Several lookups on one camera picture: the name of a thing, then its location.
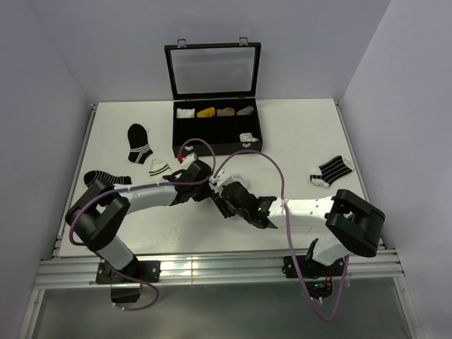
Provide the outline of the white sock with black lines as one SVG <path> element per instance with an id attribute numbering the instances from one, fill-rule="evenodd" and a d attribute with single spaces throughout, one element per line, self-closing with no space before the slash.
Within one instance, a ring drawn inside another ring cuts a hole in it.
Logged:
<path id="1" fill-rule="evenodd" d="M 259 138 L 254 137 L 253 134 L 250 132 L 241 133 L 239 135 L 239 139 L 242 143 L 254 143 L 260 141 Z"/>

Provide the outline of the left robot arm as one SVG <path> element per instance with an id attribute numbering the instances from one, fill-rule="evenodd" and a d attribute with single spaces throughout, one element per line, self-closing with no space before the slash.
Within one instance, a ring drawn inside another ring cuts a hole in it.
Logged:
<path id="1" fill-rule="evenodd" d="M 188 167 L 147 185 L 128 188 L 98 179 L 69 208 L 65 215 L 71 235 L 112 268 L 122 282 L 135 282 L 145 276 L 141 264 L 117 235 L 128 214 L 160 206 L 175 206 L 189 199 L 201 201 L 210 195 L 211 167 L 194 160 Z"/>

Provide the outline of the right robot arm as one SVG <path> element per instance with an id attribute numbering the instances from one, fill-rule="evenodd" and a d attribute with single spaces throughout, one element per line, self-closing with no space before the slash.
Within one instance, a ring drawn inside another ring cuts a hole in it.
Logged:
<path id="1" fill-rule="evenodd" d="M 225 218 L 238 215 L 258 229 L 324 227 L 328 234 L 312 240 L 307 254 L 297 257 L 303 277 L 317 279 L 332 273 L 338 261 L 354 254 L 373 258 L 377 253 L 384 213 L 347 189 L 316 199 L 284 200 L 257 197 L 240 183 L 211 184 L 212 200 Z"/>

